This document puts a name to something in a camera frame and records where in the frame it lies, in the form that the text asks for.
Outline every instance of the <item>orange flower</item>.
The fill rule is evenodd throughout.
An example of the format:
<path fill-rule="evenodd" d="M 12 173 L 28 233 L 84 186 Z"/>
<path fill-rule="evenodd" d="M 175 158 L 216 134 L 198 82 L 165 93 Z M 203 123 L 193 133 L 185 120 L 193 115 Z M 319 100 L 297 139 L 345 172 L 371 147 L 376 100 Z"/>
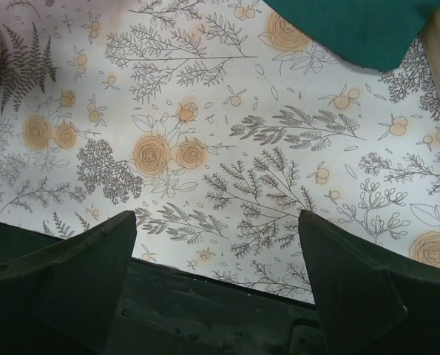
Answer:
<path fill-rule="evenodd" d="M 75 103 L 75 94 L 73 91 L 66 91 L 62 93 L 62 98 L 60 99 L 60 104 L 63 107 L 72 107 Z"/>
<path fill-rule="evenodd" d="M 299 51 L 313 41 L 275 12 L 269 18 L 268 30 L 271 34 L 272 45 L 276 50 Z"/>
<path fill-rule="evenodd" d="M 440 268 L 440 232 L 431 231 L 418 237 L 410 247 L 410 257 Z"/>
<path fill-rule="evenodd" d="M 182 122 L 190 122 L 197 118 L 198 106 L 193 102 L 189 102 L 183 106 L 180 105 L 180 111 L 178 113 L 178 118 Z"/>
<path fill-rule="evenodd" d="M 169 145 L 161 137 L 147 136 L 136 144 L 133 154 L 140 172 L 150 176 L 158 176 L 167 167 Z"/>
<path fill-rule="evenodd" d="M 77 130 L 72 123 L 61 124 L 57 127 L 54 134 L 55 144 L 61 148 L 71 148 L 77 140 Z"/>
<path fill-rule="evenodd" d="M 205 149 L 198 140 L 183 142 L 181 145 L 172 148 L 170 155 L 180 166 L 186 169 L 195 169 L 203 162 Z"/>
<path fill-rule="evenodd" d="M 46 149 L 50 139 L 49 122 L 42 116 L 30 116 L 22 126 L 22 136 L 31 149 Z"/>

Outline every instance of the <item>green cloth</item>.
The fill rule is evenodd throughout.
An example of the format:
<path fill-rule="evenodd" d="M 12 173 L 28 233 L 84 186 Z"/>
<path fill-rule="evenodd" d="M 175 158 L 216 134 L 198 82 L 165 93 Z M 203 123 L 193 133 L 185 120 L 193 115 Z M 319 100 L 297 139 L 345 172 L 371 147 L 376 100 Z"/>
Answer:
<path fill-rule="evenodd" d="M 440 0 L 264 0 L 345 60 L 396 69 Z"/>

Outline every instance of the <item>floral tablecloth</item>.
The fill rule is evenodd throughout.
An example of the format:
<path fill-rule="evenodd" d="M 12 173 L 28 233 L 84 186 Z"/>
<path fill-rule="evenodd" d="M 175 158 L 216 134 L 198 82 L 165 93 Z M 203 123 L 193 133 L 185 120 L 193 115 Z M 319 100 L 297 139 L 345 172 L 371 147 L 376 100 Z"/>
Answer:
<path fill-rule="evenodd" d="M 421 42 L 344 62 L 259 0 L 4 0 L 0 221 L 126 209 L 134 257 L 313 302 L 312 210 L 440 267 L 440 103 Z"/>

